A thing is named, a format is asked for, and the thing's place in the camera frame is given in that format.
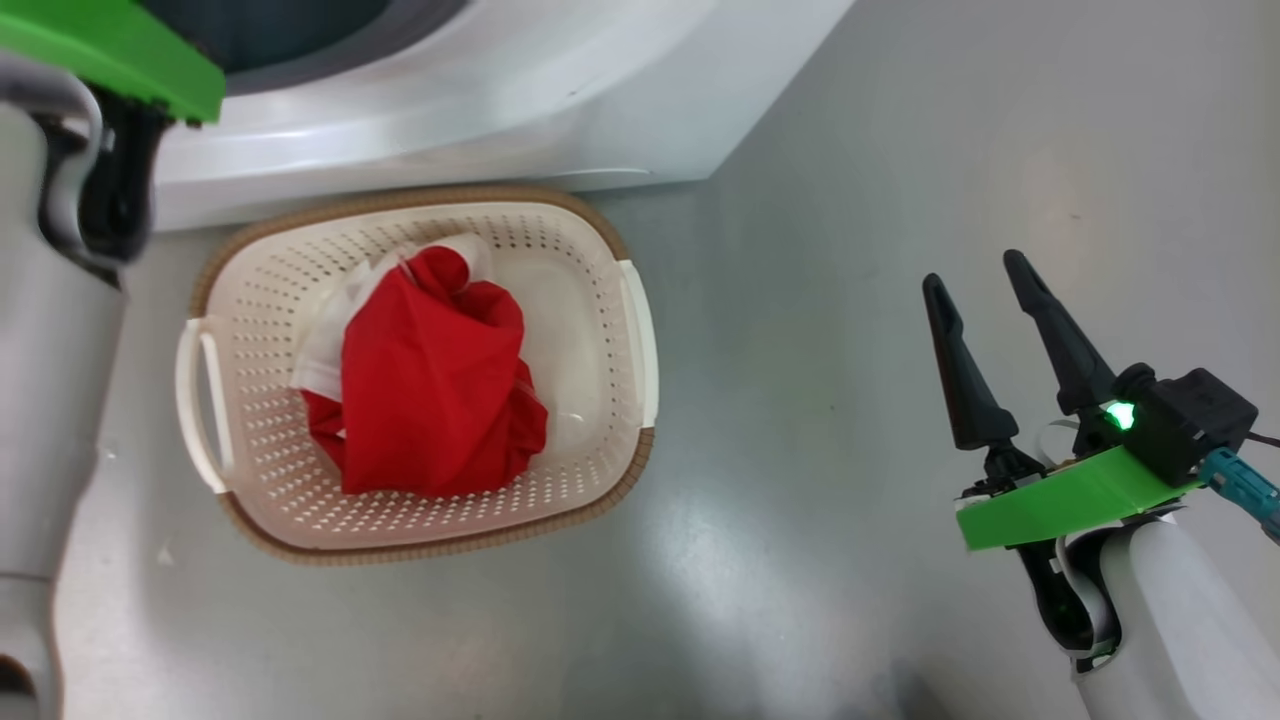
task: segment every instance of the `clothing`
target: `clothing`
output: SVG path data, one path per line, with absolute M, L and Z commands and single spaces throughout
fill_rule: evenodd
M 520 360 L 524 315 L 480 279 L 479 236 L 410 252 L 352 270 L 300 348 L 293 383 L 311 434 L 347 493 L 498 489 L 547 442 L 547 410 Z

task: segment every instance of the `gray floor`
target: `gray floor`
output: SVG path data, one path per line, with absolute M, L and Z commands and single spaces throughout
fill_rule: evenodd
M 608 516 L 518 546 L 305 569 L 241 539 L 170 392 L 224 233 L 163 238 L 59 588 L 68 716 L 1083 719 L 1016 560 L 961 547 L 980 459 L 918 283 L 1024 430 L 1055 387 L 1014 246 L 1114 365 L 1207 365 L 1280 430 L 1276 13 L 1203 8 L 860 0 L 713 181 L 593 197 L 653 305 L 657 447 Z M 1280 644 L 1280 552 L 1211 497 L 1183 518 Z

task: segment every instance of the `red cloth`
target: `red cloth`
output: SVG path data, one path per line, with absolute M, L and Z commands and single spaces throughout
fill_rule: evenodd
M 547 410 L 520 359 L 520 306 L 467 279 L 445 247 L 393 269 L 347 325 L 342 404 L 302 391 L 343 492 L 493 491 L 545 446 Z

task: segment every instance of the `green bracket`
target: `green bracket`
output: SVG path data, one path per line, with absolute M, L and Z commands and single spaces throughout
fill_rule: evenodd
M 969 550 L 1010 547 L 1091 530 L 1181 497 L 1123 447 L 1100 452 L 1027 487 L 956 511 Z
M 0 0 L 0 46 L 179 120 L 218 120 L 227 78 L 134 0 Z

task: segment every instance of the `basket rim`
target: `basket rim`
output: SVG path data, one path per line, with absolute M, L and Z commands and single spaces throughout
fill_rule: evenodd
M 314 225 L 329 220 L 367 215 L 387 210 L 401 210 L 407 208 L 425 208 L 431 205 L 461 205 L 471 202 L 531 202 L 552 205 L 568 210 L 580 217 L 595 229 L 605 245 L 613 252 L 616 260 L 627 260 L 627 249 L 613 225 L 586 202 L 572 195 L 541 188 L 522 187 L 509 184 L 481 184 L 461 187 L 433 187 L 410 190 L 392 193 L 375 195 L 337 202 L 323 208 L 291 213 L 279 218 L 264 220 L 237 231 L 214 255 L 205 263 L 204 269 L 196 279 L 192 291 L 188 314 L 191 318 L 205 316 L 209 306 L 209 297 L 214 284 L 218 282 L 223 268 L 230 263 L 241 250 L 282 232 L 296 228 Z M 262 529 L 244 510 L 234 491 L 218 495 L 218 502 L 230 519 L 237 530 L 241 532 L 259 550 L 298 565 L 342 566 L 342 565 L 370 565 L 378 562 L 394 562 L 401 560 L 417 560 L 422 557 L 439 557 L 443 555 L 457 555 L 486 547 L 497 547 L 511 542 L 527 539 L 531 537 L 552 533 L 572 525 L 577 525 L 599 518 L 612 510 L 622 498 L 631 492 L 636 480 L 644 473 L 649 462 L 649 454 L 653 448 L 654 429 L 641 428 L 636 442 L 636 450 L 631 456 L 631 462 L 621 478 L 609 488 L 607 493 L 581 507 L 566 510 L 548 518 L 530 520 L 517 525 L 511 525 L 498 530 L 444 538 L 439 541 L 426 541 L 420 543 L 378 546 L 349 550 L 317 550 L 300 547 L 287 543 Z

